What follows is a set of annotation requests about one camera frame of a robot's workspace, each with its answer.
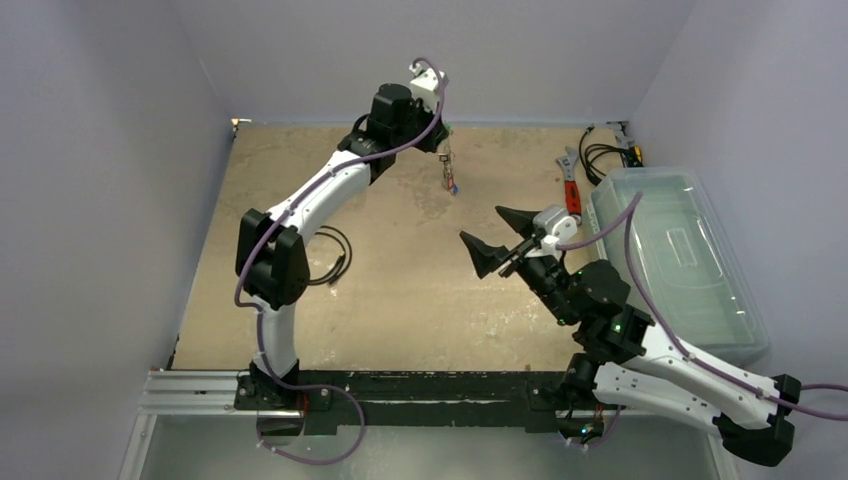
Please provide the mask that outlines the metal key organizer ring plate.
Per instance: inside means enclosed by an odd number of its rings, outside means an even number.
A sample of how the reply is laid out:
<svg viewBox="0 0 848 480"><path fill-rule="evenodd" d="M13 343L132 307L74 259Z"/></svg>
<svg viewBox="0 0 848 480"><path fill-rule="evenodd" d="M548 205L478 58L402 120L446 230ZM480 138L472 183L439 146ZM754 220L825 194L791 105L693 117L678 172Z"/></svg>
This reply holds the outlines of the metal key organizer ring plate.
<svg viewBox="0 0 848 480"><path fill-rule="evenodd" d="M453 185L457 185L453 172L453 162L455 155L451 147L451 138L453 131L450 127L447 128L446 137L438 146L437 156L442 168L442 187L450 194L449 189Z"/></svg>

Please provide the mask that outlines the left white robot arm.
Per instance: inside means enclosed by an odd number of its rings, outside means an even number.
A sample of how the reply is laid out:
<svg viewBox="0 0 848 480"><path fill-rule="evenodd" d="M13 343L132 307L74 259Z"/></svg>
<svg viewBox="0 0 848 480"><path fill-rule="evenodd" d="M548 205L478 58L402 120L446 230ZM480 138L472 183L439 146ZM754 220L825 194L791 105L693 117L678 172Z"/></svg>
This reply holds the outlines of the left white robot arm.
<svg viewBox="0 0 848 480"><path fill-rule="evenodd" d="M256 312L257 351L236 405L284 409L303 398L294 347L295 305L310 284L309 241L348 200L373 184L398 153L434 153L449 136L441 114L446 82L429 78L378 88L370 110L327 162L286 200L248 210L239 225L234 303Z"/></svg>

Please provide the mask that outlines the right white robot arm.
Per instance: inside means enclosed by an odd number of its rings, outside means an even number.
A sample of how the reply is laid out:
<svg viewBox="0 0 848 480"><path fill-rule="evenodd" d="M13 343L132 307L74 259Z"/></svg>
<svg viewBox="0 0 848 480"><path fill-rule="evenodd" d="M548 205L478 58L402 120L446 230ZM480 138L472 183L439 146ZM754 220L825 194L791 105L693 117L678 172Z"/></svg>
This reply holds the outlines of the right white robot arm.
<svg viewBox="0 0 848 480"><path fill-rule="evenodd" d="M568 409L593 403L662 415L760 466L775 467L787 457L799 380L748 372L681 340L658 314L630 304L630 284L607 260L569 271L558 247L571 236L564 210L496 210L522 240L512 248L492 246L460 232L476 275L517 275L559 325L574 327L582 348L561 383L540 394Z"/></svg>

